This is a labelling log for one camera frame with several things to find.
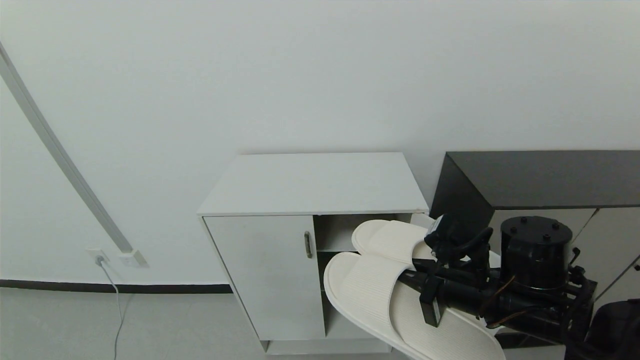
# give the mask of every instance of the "black tabletop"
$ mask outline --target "black tabletop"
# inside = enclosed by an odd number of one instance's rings
[[[640,206],[640,151],[448,152],[495,209]]]

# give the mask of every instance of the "cabinet top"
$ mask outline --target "cabinet top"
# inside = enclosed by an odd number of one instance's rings
[[[427,203],[401,152],[240,155],[199,216],[421,213]]]

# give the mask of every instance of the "cabinet handle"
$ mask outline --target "cabinet handle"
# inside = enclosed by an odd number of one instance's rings
[[[305,231],[305,249],[307,250],[307,257],[310,259],[313,254],[311,254],[311,234],[308,231]]]

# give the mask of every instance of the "slipper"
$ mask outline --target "slipper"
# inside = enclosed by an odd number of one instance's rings
[[[438,327],[426,324],[418,293],[397,281],[409,267],[375,254],[337,254],[324,271],[327,298],[348,320],[413,359],[505,359],[473,319],[448,311]]]
[[[358,253],[376,254],[411,265],[412,259],[433,259],[431,248],[423,241],[431,229],[396,220],[370,220],[358,225],[351,243]],[[500,256],[489,253],[489,266],[500,267]]]

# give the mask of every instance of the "floor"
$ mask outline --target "floor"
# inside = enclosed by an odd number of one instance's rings
[[[233,295],[122,295],[119,360],[406,360],[399,352],[265,356]],[[0,289],[0,360],[110,360],[114,294]],[[563,347],[507,350],[508,360],[562,360]]]

